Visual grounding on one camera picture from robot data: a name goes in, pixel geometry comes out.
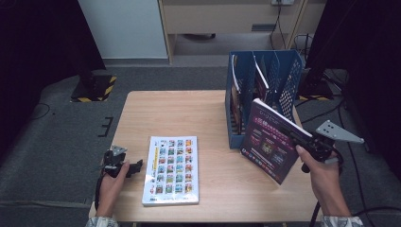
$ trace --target person's right hand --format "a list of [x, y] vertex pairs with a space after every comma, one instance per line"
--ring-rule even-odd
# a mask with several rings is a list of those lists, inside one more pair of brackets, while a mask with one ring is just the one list
[[340, 189], [339, 164], [324, 164], [316, 161], [303, 147], [296, 149], [301, 160], [310, 169], [313, 193], [325, 216], [351, 217]]

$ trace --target plaid sleeve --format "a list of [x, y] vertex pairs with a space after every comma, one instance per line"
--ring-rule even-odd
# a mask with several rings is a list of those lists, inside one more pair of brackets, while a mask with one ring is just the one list
[[322, 227], [362, 227], [363, 223], [359, 217], [333, 217], [323, 216]]
[[93, 217], [86, 222], [86, 227], [118, 227], [118, 223], [113, 218]]

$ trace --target wooden table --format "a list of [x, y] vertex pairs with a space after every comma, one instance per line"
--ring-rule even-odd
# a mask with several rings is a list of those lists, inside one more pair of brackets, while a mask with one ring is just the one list
[[[298, 159], [282, 185], [238, 149], [229, 149], [225, 91], [145, 91], [128, 95], [113, 144], [128, 149], [126, 159], [144, 160], [126, 179], [114, 218], [133, 222], [310, 221], [316, 199], [309, 174]], [[142, 205], [149, 137], [198, 136], [200, 203]]]

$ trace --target black stand base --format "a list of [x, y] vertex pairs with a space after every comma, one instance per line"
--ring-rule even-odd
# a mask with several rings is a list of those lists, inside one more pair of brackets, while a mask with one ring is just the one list
[[112, 75], [93, 76], [91, 85], [85, 85], [79, 81], [71, 95], [73, 102], [104, 101], [113, 88], [116, 77]]
[[301, 100], [327, 100], [333, 99], [333, 92], [331, 91], [327, 82], [325, 80], [321, 80], [318, 84], [314, 85], [304, 84], [304, 86], [299, 89], [297, 97]]

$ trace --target wall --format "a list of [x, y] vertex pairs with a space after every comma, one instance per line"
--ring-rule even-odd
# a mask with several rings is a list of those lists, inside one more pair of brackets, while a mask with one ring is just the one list
[[78, 0], [103, 59], [167, 59], [157, 0]]

